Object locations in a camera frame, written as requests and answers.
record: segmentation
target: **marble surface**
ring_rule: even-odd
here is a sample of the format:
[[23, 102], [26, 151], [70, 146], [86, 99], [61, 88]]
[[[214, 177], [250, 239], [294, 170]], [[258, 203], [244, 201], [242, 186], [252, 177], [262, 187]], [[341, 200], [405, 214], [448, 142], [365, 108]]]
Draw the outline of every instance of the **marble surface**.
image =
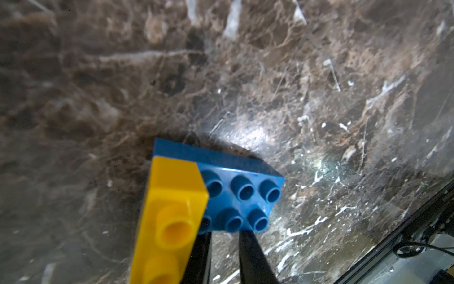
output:
[[451, 0], [38, 2], [0, 7], [5, 283], [126, 283], [156, 137], [285, 176], [282, 283], [334, 282], [454, 170]]

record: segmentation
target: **toy brick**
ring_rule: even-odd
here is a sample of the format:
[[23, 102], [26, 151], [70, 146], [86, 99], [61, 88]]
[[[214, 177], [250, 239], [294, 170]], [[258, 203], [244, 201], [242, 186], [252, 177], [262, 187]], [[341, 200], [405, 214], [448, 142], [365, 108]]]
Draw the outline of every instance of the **toy brick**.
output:
[[209, 193], [199, 234], [268, 227], [284, 178], [265, 162], [162, 139], [156, 139], [153, 155], [197, 163]]
[[207, 200], [196, 163], [153, 158], [130, 284], [180, 283]]

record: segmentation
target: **yellow lego stud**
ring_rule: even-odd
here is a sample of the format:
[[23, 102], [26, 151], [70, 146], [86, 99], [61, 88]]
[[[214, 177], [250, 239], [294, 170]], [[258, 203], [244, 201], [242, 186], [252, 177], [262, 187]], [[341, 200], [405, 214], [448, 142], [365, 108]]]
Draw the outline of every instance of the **yellow lego stud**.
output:
[[180, 283], [207, 202], [196, 163], [153, 158], [130, 284]]

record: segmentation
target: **blue lego stud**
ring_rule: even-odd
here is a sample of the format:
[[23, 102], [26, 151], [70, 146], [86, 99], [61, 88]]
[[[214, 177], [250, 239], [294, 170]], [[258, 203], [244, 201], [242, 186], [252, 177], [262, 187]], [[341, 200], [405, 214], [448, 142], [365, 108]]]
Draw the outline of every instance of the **blue lego stud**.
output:
[[265, 162], [163, 139], [155, 140], [153, 155], [197, 163], [209, 194], [198, 234], [267, 229], [284, 177]]

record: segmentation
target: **lego stud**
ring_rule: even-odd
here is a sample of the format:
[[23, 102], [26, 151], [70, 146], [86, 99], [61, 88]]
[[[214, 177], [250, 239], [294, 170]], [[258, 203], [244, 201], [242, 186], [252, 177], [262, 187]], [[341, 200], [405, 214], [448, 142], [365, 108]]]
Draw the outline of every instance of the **lego stud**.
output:
[[156, 217], [156, 244], [162, 249], [179, 249], [191, 242], [195, 226], [184, 203], [164, 206]]
[[260, 184], [260, 195], [268, 203], [275, 203], [281, 198], [281, 189], [269, 179]]
[[252, 210], [247, 220], [256, 232], [263, 232], [268, 227], [268, 217], [260, 209]]
[[251, 181], [242, 175], [232, 179], [230, 188], [240, 201], [248, 200], [254, 194], [254, 187]]
[[208, 190], [210, 198], [216, 197], [222, 192], [222, 181], [221, 178], [210, 170], [205, 170], [202, 173], [203, 181]]
[[216, 227], [219, 227], [229, 233], [234, 233], [243, 225], [243, 219], [236, 209], [228, 208], [224, 209], [217, 215], [216, 224]]
[[147, 260], [142, 284], [178, 284], [178, 260], [172, 254], [158, 254]]
[[208, 232], [208, 229], [210, 228], [210, 225], [211, 225], [210, 216], [204, 215], [203, 218], [202, 218], [202, 222], [200, 223], [198, 234], [205, 234], [206, 232]]

